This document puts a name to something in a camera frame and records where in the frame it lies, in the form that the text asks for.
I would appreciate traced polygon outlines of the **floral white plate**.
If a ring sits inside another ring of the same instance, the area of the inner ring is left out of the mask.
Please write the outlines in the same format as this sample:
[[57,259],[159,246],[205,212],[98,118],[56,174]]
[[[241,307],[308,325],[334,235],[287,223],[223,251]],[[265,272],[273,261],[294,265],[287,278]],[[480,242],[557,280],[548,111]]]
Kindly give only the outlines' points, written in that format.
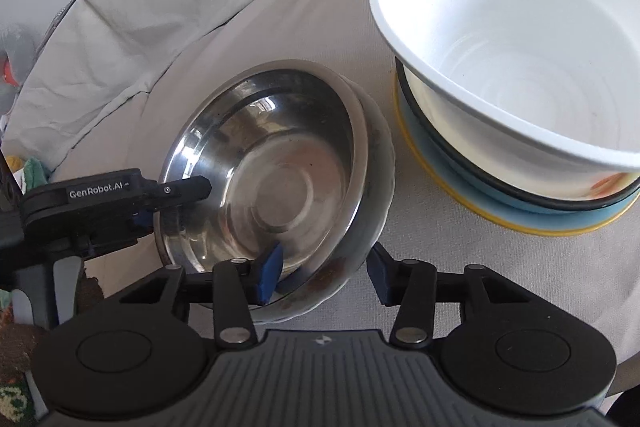
[[369,162],[362,201],[344,239],[307,282],[291,294],[250,311],[257,325],[293,320],[331,299],[366,262],[385,227],[395,193],[396,154],[392,132],[373,98],[357,83],[347,84],[359,98],[369,132]]

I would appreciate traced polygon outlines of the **white bowl yellow rim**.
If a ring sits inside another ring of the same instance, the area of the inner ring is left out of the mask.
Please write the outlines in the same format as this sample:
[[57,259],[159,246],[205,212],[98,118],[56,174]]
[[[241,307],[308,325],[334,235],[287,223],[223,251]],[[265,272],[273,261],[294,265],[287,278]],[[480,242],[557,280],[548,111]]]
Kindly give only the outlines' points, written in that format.
[[515,208],[480,191],[449,165],[411,112],[401,93],[397,72],[394,74],[394,104],[400,132],[422,169],[460,205],[500,227],[538,236],[575,236],[610,225],[639,200],[639,191],[635,191],[621,202],[598,210],[536,213]]

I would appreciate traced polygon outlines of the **stainless steel bowl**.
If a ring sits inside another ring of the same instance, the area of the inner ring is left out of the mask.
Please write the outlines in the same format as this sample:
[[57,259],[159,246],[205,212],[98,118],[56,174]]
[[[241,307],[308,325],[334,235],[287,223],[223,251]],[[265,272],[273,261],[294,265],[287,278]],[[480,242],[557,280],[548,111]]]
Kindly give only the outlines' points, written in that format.
[[207,197],[161,211],[160,257],[191,272],[283,249],[278,285],[306,283],[355,220],[369,159],[362,104],[337,72],[274,61],[217,88],[186,121],[160,179],[202,176]]

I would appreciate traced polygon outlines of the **blue enamel bowl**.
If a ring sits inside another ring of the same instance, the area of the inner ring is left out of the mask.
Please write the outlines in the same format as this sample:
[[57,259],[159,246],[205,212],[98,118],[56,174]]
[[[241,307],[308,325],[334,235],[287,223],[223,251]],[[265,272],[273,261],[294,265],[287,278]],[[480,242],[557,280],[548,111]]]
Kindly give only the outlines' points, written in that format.
[[560,186],[539,185],[535,178],[527,176],[525,160],[504,153],[492,141],[496,134],[484,122],[474,124],[460,109],[440,101],[399,58],[395,58],[394,66],[401,93],[427,138],[460,176],[490,197],[536,213],[560,213],[611,207],[639,191],[636,174],[610,176],[588,188],[585,194],[564,194]]

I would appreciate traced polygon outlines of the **white paper cup bowl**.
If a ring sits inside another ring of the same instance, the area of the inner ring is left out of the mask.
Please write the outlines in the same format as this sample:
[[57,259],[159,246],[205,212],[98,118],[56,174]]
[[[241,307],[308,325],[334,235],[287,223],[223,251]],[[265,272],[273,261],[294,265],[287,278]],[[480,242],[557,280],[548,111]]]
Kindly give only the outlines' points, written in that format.
[[639,176],[639,0],[369,0],[422,86],[495,132],[529,179]]

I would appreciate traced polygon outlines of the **green floral cloth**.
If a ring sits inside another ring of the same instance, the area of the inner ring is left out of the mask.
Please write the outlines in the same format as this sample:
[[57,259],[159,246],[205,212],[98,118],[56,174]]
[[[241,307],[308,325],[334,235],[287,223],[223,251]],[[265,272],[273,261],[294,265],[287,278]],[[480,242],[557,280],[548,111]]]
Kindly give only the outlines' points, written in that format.
[[17,174],[20,179],[18,184],[24,194],[49,183],[49,169],[35,157],[29,157]]

